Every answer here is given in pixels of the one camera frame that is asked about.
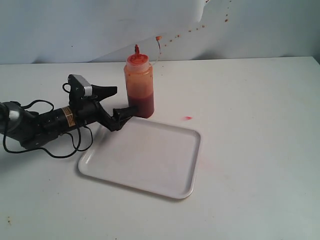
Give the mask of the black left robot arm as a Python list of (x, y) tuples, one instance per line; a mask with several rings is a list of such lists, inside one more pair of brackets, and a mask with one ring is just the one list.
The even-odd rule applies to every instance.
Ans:
[(69, 105), (52, 108), (45, 113), (30, 111), (38, 103), (34, 100), (22, 106), (17, 101), (0, 104), (0, 133), (20, 143), (26, 150), (41, 148), (59, 136), (99, 123), (109, 131), (119, 131), (138, 111), (137, 106), (113, 109), (109, 115), (100, 102), (114, 96), (116, 86), (70, 85)]

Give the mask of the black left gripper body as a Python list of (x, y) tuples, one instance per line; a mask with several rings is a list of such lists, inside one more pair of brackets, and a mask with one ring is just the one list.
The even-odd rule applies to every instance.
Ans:
[(99, 123), (111, 132), (118, 130), (118, 122), (95, 99), (69, 96), (69, 107), (78, 127)]

